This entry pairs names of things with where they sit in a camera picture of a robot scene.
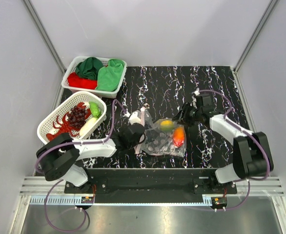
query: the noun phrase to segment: white plastic basket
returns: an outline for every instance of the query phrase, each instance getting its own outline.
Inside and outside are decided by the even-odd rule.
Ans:
[[[93,93],[99,97],[116,98],[117,93],[120,90],[121,85],[123,84],[124,75],[125,75],[125,72],[127,70],[127,63],[125,61],[123,61],[124,62],[124,68],[123,68],[122,77],[120,79],[120,82],[118,84],[117,89],[113,92],[93,90],[93,89],[82,89],[82,88],[76,88],[76,87],[69,86],[68,81],[67,81],[68,76],[71,73],[75,72],[76,66],[78,65],[78,63],[85,61],[87,58],[89,58],[89,56],[77,56],[74,58],[74,60],[70,63],[65,75],[63,76],[63,80],[61,82],[62,87],[65,89],[69,89],[73,93],[75,93],[77,91],[88,91],[88,92],[91,92],[91,93]],[[109,58],[106,58],[106,59],[105,58],[98,58],[98,57],[96,57],[96,58],[98,60],[100,60],[104,66],[106,66],[108,61],[110,60]]]
[[[56,116],[59,116],[59,122],[61,123],[62,117],[70,111],[71,108],[73,108],[75,105],[77,105],[80,102],[95,102],[98,107],[101,110],[102,115],[99,117],[99,119],[94,123],[93,126],[89,129],[89,131],[82,135],[77,136],[76,139],[87,139],[91,133],[94,132],[94,130],[106,119],[106,104],[97,96],[94,94],[91,94],[86,91],[79,91],[74,93],[72,96],[70,96],[67,100],[65,100],[60,106],[58,106],[51,114],[49,114],[38,126],[37,134],[39,139],[44,143],[48,143],[49,140],[46,138],[47,133],[55,134],[59,130],[53,128],[53,121],[55,125],[58,125],[56,123]],[[73,134],[79,133],[78,131],[72,130]]]

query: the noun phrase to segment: gray wall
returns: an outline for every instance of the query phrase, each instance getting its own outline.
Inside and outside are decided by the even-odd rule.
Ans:
[[[32,0],[65,66],[235,65],[270,0]]]
[[[286,0],[281,0],[243,66],[239,78],[258,131],[267,134],[286,194]]]
[[[21,0],[0,0],[0,234],[34,170],[36,128],[51,111],[58,71]]]

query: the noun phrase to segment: red cloth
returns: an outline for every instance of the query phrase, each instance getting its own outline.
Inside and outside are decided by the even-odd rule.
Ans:
[[[71,87],[83,88],[83,89],[95,89],[98,86],[97,80],[84,79],[75,72],[71,73],[67,78],[68,84]]]

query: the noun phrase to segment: black mounting plate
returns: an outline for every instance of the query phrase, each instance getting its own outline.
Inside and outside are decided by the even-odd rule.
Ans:
[[[89,169],[90,182],[95,184],[97,203],[193,203],[202,202],[203,194],[213,192],[207,178],[216,169]],[[226,185],[227,194],[236,194],[236,187]],[[66,194],[92,194],[66,183]]]

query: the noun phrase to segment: green cloth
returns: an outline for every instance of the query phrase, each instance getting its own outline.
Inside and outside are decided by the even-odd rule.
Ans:
[[[123,74],[124,62],[118,59],[110,59],[108,66],[99,71],[98,86],[96,90],[112,92],[117,89]]]
[[[103,67],[100,60],[95,57],[89,57],[85,61],[78,63],[76,74],[81,78],[97,80],[99,70]]]

